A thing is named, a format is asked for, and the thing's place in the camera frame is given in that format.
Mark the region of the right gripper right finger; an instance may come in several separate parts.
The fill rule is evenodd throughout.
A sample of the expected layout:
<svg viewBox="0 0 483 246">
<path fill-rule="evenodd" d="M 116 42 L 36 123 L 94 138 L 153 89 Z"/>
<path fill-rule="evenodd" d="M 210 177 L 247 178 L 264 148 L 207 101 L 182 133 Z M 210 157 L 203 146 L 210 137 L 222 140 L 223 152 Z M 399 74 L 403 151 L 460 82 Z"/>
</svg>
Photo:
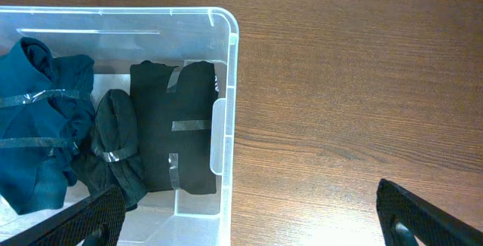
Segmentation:
<svg viewBox="0 0 483 246">
<path fill-rule="evenodd" d="M 386 245 L 482 245 L 482 232 L 390 180 L 377 188 Z"/>
</svg>

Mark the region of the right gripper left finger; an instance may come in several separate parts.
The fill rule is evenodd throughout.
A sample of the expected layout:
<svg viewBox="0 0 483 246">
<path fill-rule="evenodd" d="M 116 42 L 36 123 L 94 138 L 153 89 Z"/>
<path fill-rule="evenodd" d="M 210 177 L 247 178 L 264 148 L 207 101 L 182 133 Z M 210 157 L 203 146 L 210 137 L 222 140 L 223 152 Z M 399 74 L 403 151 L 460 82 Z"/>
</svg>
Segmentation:
<svg viewBox="0 0 483 246">
<path fill-rule="evenodd" d="M 1 245 L 116 245 L 124 221 L 122 191 L 110 186 L 2 241 Z"/>
</svg>

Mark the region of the black taped cloth bundle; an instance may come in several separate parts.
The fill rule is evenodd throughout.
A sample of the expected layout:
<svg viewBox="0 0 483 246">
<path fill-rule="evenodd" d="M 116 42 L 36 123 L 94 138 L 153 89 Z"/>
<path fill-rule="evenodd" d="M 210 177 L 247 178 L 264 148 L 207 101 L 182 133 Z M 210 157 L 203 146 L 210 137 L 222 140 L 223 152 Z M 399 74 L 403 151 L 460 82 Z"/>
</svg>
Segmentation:
<svg viewBox="0 0 483 246">
<path fill-rule="evenodd" d="M 71 167 L 90 194 L 117 186 L 132 211 L 147 194 L 143 164 L 138 154 L 137 118 L 129 95 L 107 91 L 99 102 L 90 135 Z"/>
<path fill-rule="evenodd" d="M 213 63 L 180 67 L 146 60 L 132 65 L 130 76 L 148 191 L 216 193 L 210 167 L 211 118 L 218 98 Z"/>
</svg>

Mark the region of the navy blue taped cloth bundle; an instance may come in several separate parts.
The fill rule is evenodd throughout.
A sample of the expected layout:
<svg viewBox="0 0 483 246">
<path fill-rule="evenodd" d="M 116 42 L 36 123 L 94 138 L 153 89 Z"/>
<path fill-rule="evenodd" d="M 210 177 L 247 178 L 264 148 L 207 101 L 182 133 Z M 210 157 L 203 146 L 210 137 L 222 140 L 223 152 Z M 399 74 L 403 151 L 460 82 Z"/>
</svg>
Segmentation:
<svg viewBox="0 0 483 246">
<path fill-rule="evenodd" d="M 19 215 L 63 206 L 94 120 L 94 61 L 21 38 L 1 57 L 1 195 Z"/>
</svg>

